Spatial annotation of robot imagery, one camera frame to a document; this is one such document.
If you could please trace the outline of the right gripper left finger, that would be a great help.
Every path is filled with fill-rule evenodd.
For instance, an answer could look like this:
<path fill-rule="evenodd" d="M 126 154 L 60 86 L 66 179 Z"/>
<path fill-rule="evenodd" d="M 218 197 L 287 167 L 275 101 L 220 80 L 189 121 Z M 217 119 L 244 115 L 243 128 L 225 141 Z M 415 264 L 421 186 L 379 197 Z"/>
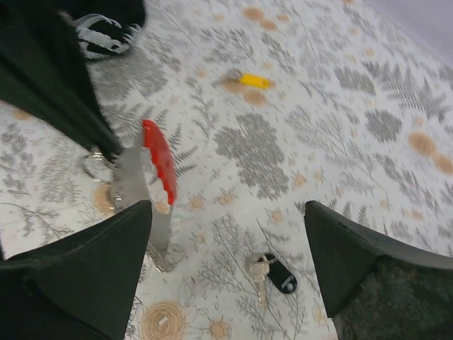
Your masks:
<path fill-rule="evenodd" d="M 151 231 L 142 200 L 1 260 L 2 339 L 123 339 Z"/>

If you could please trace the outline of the red grey key organizer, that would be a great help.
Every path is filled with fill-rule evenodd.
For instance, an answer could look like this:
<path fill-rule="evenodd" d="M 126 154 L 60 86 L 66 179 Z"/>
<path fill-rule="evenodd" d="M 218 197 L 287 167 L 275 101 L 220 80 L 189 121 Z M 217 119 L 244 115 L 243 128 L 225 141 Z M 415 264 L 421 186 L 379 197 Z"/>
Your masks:
<path fill-rule="evenodd" d="M 109 167 L 110 180 L 95 176 L 88 167 L 88 160 L 98 161 Z M 158 210 L 154 195 L 150 191 L 145 171 L 145 167 L 150 165 L 154 167 L 156 178 L 161 182 L 160 187 L 166 192 L 168 212 Z M 109 186 L 107 197 L 116 213 L 140 200 L 151 202 L 151 231 L 146 254 L 158 271 L 171 271 L 175 264 L 171 263 L 167 255 L 173 205 L 177 197 L 177 180 L 171 148 L 159 126 L 151 120 L 143 120 L 141 132 L 135 137 L 133 145 L 124 149 L 113 163 L 108 162 L 100 151 L 94 149 L 81 158 L 81 168 L 94 181 Z"/>

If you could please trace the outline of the black tag key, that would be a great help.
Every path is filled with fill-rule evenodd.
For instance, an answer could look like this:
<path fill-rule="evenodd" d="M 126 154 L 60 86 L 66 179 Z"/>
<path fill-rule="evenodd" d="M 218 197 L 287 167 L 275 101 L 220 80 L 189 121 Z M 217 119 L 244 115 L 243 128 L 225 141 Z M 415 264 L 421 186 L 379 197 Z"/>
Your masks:
<path fill-rule="evenodd" d="M 262 253 L 246 259 L 246 269 L 256 286 L 258 301 L 264 308 L 268 306 L 266 281 L 280 293 L 289 295 L 297 290 L 298 281 L 294 274 L 274 254 Z"/>

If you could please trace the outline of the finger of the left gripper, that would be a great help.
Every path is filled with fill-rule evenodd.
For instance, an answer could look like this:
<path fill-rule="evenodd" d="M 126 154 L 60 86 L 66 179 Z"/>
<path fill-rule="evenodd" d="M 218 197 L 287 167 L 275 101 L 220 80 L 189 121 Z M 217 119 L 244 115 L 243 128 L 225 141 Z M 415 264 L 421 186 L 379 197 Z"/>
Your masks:
<path fill-rule="evenodd" d="M 110 162 L 122 145 L 101 113 L 75 29 L 46 1 L 1 2 L 1 100 Z"/>

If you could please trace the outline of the orange tag key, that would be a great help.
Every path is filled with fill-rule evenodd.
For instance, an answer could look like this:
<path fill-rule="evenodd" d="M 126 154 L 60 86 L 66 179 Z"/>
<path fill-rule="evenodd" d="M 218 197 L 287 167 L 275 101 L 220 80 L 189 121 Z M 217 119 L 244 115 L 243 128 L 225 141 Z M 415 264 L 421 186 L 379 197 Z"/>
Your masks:
<path fill-rule="evenodd" d="M 240 83 L 247 86 L 253 86 L 258 89 L 269 89 L 271 85 L 271 81 L 266 79 L 265 77 L 243 73 L 238 69 L 230 69 L 225 72 L 218 80 L 212 83 L 213 86 L 217 86 L 223 84 L 228 81 L 235 81 L 236 83 Z"/>

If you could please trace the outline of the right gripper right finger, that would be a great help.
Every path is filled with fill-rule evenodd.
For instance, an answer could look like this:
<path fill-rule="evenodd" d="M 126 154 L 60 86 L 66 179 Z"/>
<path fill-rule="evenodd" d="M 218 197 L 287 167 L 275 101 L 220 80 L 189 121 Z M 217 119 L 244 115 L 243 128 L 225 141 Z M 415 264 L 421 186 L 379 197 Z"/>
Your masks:
<path fill-rule="evenodd" d="M 339 339 L 451 339 L 452 259 L 357 224 L 312 200 L 304 223 Z"/>

